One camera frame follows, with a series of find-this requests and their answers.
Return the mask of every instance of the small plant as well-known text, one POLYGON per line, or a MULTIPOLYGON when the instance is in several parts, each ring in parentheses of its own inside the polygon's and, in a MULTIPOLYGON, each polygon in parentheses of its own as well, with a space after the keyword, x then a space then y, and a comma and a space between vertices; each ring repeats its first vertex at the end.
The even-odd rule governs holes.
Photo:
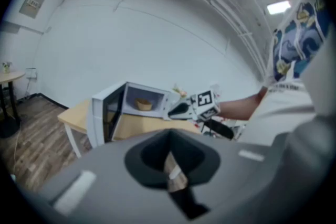
POLYGON ((11 66, 11 62, 3 62, 2 65, 4 67, 4 73, 9 73, 9 67, 11 66))

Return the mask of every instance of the shirt sleeve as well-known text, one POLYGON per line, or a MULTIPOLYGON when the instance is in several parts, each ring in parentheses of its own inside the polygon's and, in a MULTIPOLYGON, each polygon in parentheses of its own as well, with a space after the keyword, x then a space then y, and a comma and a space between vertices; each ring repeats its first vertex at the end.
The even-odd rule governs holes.
POLYGON ((268 88, 269 86, 271 86, 275 82, 276 81, 275 81, 275 78, 274 78, 274 71, 273 71, 273 50, 270 49, 267 68, 266 68, 266 74, 265 74, 264 82, 263 82, 262 86, 268 88))

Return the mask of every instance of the black table leg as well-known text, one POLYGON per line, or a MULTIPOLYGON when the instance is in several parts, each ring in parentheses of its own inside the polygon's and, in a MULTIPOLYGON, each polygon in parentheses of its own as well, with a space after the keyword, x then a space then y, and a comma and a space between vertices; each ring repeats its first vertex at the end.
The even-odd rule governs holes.
POLYGON ((7 137, 12 136, 20 128, 20 118, 17 114, 15 103, 14 103, 13 83, 9 82, 8 87, 9 87, 10 102, 12 104, 15 120, 12 117, 8 116, 4 94, 2 92, 2 86, 0 84, 0 101, 1 101, 1 108, 4 114, 4 120, 0 122, 0 137, 1 138, 7 138, 7 137))
POLYGON ((8 88, 9 88, 10 104, 12 105, 14 118, 15 118, 16 124, 20 125, 20 117, 19 117, 19 115, 17 114, 17 111, 16 111, 16 105, 15 105, 14 93, 13 93, 13 82, 12 81, 8 83, 8 88))

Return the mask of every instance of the ceiling light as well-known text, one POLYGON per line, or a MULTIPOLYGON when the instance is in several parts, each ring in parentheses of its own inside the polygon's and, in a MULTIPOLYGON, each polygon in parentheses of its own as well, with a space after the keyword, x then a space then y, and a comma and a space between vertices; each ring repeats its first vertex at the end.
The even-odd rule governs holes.
POLYGON ((287 8, 290 8, 290 4, 288 1, 281 1, 278 3, 267 5, 267 9, 270 15, 283 13, 287 10, 287 8))

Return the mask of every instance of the white table leg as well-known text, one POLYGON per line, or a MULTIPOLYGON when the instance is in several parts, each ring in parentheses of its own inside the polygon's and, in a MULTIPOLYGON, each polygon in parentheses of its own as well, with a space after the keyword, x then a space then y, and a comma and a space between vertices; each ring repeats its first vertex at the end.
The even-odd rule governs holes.
POLYGON ((68 135, 70 144, 71 144, 71 146, 72 146, 72 148, 73 148, 73 151, 75 151, 76 156, 77 156, 78 158, 80 158, 82 155, 81 155, 81 153, 80 153, 80 150, 79 150, 79 148, 78 148, 78 145, 77 145, 77 143, 76 143, 76 140, 75 140, 75 138, 74 138, 74 134, 72 133, 71 128, 70 128, 67 124, 64 124, 64 127, 65 127, 65 131, 67 132, 67 135, 68 135))

